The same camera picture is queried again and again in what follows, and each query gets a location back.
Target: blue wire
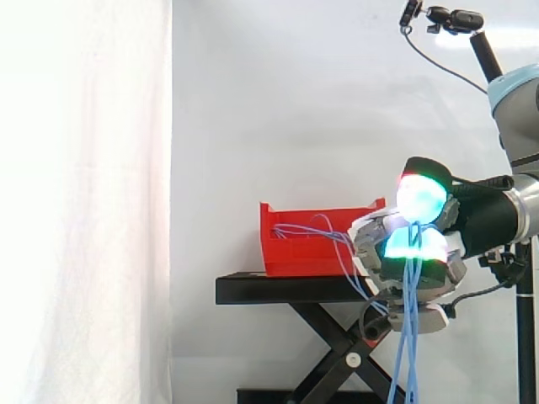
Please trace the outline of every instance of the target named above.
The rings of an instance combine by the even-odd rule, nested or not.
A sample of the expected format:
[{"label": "blue wire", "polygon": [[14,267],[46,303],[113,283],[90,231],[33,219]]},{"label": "blue wire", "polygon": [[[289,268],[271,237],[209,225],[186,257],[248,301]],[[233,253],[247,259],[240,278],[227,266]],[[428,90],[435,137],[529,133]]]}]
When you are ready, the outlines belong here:
[{"label": "blue wire", "polygon": [[[413,229],[417,226],[418,234],[413,237]],[[408,239],[410,247],[418,243],[419,249],[422,247],[422,232],[428,226],[422,227],[419,223],[413,223],[408,227]],[[403,329],[398,342],[397,357],[395,359],[395,369],[393,371],[392,383],[387,395],[387,404],[393,404],[397,392],[398,376],[403,359],[404,343],[408,347],[408,385],[406,390],[406,404],[419,403],[419,387],[416,370],[417,342],[419,335],[419,309],[417,288],[421,277],[423,261],[407,259],[403,272]]]},{"label": "blue wire", "polygon": [[[350,240],[347,234],[339,232],[339,231],[334,231],[331,221],[326,215],[317,214],[312,217],[312,220],[316,217],[322,217],[326,221],[329,231],[323,231],[323,230],[316,229],[313,227],[293,225],[289,223],[277,224],[274,226],[273,231],[278,238],[286,238],[286,234],[294,234],[294,235],[300,235],[300,236],[310,236],[312,234],[317,234],[319,236],[324,236],[331,239],[334,242],[335,254],[337,255],[337,259],[339,260],[339,264],[343,270],[344,276],[346,277],[350,285],[354,288],[354,290],[361,297],[363,297],[363,299],[365,300],[369,299],[369,295],[361,287],[361,282],[357,276],[357,271],[354,270],[354,279],[352,279],[350,275],[348,274],[348,270],[346,269],[346,266],[344,265],[342,255],[337,245],[337,242],[343,243],[347,247],[350,256],[354,257],[354,252],[352,250],[352,246],[353,246],[352,241]],[[381,303],[375,301],[372,303],[372,306],[381,314],[387,314],[387,308]]]}]

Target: glowing green light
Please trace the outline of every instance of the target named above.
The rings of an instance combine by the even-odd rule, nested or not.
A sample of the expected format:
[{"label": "glowing green light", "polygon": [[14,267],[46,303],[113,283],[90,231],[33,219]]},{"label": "glowing green light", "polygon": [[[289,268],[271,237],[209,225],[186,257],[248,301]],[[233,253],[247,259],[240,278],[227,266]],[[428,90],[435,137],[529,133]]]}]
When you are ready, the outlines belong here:
[{"label": "glowing green light", "polygon": [[[412,238],[417,234],[417,227],[413,228]],[[387,240],[385,258],[422,258],[423,260],[435,259],[447,263],[446,238],[435,228],[428,228],[421,234],[421,248],[418,240],[410,246],[408,240],[408,228],[401,227],[393,232]]]},{"label": "glowing green light", "polygon": [[397,207],[400,214],[414,223],[428,225],[444,208],[447,191],[434,179],[422,175],[405,175],[397,191]]}]

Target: red bin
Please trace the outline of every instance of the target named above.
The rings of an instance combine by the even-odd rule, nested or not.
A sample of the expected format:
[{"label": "red bin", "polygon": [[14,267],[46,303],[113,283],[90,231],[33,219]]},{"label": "red bin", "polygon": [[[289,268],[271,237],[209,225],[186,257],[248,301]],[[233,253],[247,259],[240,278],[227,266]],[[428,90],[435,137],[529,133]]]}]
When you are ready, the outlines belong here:
[{"label": "red bin", "polygon": [[[347,232],[353,221],[385,208],[386,201],[377,199],[371,206],[363,208],[327,210],[281,210],[260,204],[260,241],[266,274],[272,277],[334,276],[342,275],[343,268],[335,252],[334,241],[323,235],[286,235],[278,238],[274,232],[277,224],[308,226],[328,231],[326,215],[334,231]],[[346,272],[352,274],[354,266],[348,248],[337,243]]]}]

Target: scissor lift stand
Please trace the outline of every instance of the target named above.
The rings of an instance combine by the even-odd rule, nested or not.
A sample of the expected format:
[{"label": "scissor lift stand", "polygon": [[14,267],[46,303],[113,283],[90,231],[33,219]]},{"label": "scissor lift stand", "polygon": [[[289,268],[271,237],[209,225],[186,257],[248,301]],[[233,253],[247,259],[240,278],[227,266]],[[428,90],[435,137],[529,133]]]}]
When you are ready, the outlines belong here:
[{"label": "scissor lift stand", "polygon": [[[288,304],[326,342],[329,352],[294,391],[237,390],[237,404],[384,404],[391,376],[371,357],[377,343],[360,338],[357,322],[343,329],[322,303],[364,301],[344,276],[269,278],[236,273],[216,280],[218,305]],[[370,308],[367,321],[376,316]],[[372,393],[338,391],[356,373]],[[399,387],[395,404],[404,403]]]}]

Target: black cable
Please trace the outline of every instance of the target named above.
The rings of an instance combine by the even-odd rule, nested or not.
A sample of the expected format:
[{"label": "black cable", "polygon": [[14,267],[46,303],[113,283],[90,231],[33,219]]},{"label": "black cable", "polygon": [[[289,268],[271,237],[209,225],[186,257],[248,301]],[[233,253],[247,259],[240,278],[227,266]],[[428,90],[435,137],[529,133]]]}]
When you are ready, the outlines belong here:
[{"label": "black cable", "polygon": [[453,306],[453,309],[455,308],[455,306],[460,303],[461,301],[465,300],[465,299],[471,299],[472,297],[478,297],[478,296],[483,296],[483,295],[488,295],[489,293],[493,293],[495,292],[496,290],[500,290],[500,289],[503,289],[507,284],[509,283],[508,280],[502,282],[501,284],[497,284],[495,286],[491,286],[490,288],[487,288],[487,289],[483,289],[483,290],[479,290],[477,292],[472,292],[472,293],[465,293],[464,295],[460,295],[458,296],[456,299],[454,299],[451,303],[451,306]]},{"label": "black cable", "polygon": [[479,90],[481,93],[483,94],[487,94],[487,92],[481,88],[478,84],[476,84],[475,82],[473,82],[472,80],[470,80],[469,78],[467,77],[464,77],[463,75],[457,73],[457,72],[454,72],[452,71],[451,69],[448,69],[447,67],[445,66],[442,66],[440,63],[438,63],[437,61],[434,61],[432,60],[430,57],[428,57],[425,53],[423,53],[416,45],[414,45],[414,43],[412,42],[412,40],[409,38],[409,35],[412,33],[412,27],[402,27],[401,28],[401,34],[403,34],[404,36],[404,39],[408,42],[408,44],[412,47],[412,49],[414,51],[416,51],[421,57],[423,57],[426,61],[432,63],[433,65],[435,65],[436,67],[438,67],[439,69],[443,70],[444,72],[446,73],[449,73],[451,74],[452,76],[455,76],[457,78],[460,78],[461,80],[467,82],[468,84],[470,84],[471,86],[474,86],[477,90]]},{"label": "black cable", "polygon": [[463,301],[465,299],[471,299],[473,297],[488,295],[489,293],[493,293],[496,290],[503,289],[509,282],[510,282],[509,280],[506,280],[506,281],[502,282],[501,284],[497,284],[497,285],[492,286],[492,287],[487,288],[487,289],[483,289],[483,290],[480,290],[480,291],[477,291],[477,292],[472,292],[472,293],[465,293],[464,295],[458,296],[451,303],[449,303],[447,305],[442,305],[442,307],[443,307],[444,311],[446,312],[446,315],[449,318],[456,318],[456,309],[455,309],[455,307],[461,301]]},{"label": "black cable", "polygon": [[474,188],[485,189],[488,191],[509,191],[515,186],[515,181],[509,175],[503,175],[477,182],[455,176],[452,178],[453,181],[457,181],[458,183],[463,183]]},{"label": "black cable", "polygon": [[386,299],[384,299],[383,296],[379,293],[378,295],[373,295],[369,299],[367,299],[365,301],[365,303],[363,304],[363,306],[361,307],[360,318],[359,318],[359,326],[360,326],[360,335],[363,338],[368,339],[368,337],[366,335],[366,331],[365,331],[365,314],[366,314],[367,310],[369,309],[369,307],[371,307],[371,304],[374,303],[375,301],[384,301],[384,300],[386,300]]}]

